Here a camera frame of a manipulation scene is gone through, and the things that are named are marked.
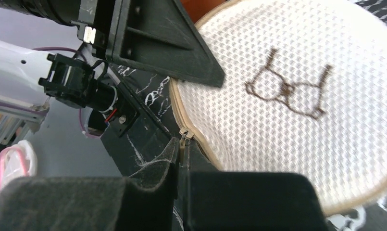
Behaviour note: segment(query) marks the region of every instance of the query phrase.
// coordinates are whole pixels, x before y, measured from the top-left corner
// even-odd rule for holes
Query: black marble surface
[[[350,0],[370,11],[387,24],[387,0]],[[112,66],[118,77],[135,90],[141,100],[160,119],[166,129],[178,136],[179,128],[175,122],[169,97],[169,77],[164,77],[144,71],[133,70],[125,66]],[[135,153],[147,158],[143,140],[124,140],[122,153]],[[129,160],[134,170],[138,167],[138,158]],[[174,224],[181,225],[178,208],[174,208]],[[387,199],[382,198],[372,206],[357,207],[349,213],[343,213],[327,218],[330,231],[387,231]]]

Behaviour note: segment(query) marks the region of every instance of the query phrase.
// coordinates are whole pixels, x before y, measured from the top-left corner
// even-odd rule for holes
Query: black cylinder
[[[0,7],[48,18],[71,26],[78,20],[81,0],[0,0]]]
[[[115,91],[112,87],[101,82],[96,82],[96,84],[96,90],[94,92],[90,92],[90,103],[88,103],[87,106],[103,112],[108,110],[112,103],[117,99],[115,97]]]

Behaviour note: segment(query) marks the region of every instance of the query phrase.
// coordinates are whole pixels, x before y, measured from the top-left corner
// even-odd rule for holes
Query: gray floor
[[[40,130],[26,137],[38,158],[38,176],[121,176],[99,139],[86,138],[78,110],[53,100]]]

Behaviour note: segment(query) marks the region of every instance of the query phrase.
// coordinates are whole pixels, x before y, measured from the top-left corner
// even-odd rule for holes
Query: white mesh fabric
[[[325,211],[385,184],[387,27],[378,19],[342,0],[243,0],[199,31],[225,83],[178,89],[224,170],[300,173]]]

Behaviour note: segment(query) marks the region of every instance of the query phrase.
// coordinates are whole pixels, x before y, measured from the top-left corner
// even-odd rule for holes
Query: purple cable
[[[38,47],[34,48],[35,51],[68,51],[76,53],[78,56],[80,56],[85,62],[87,62],[86,57],[78,50],[67,48],[67,47]]]

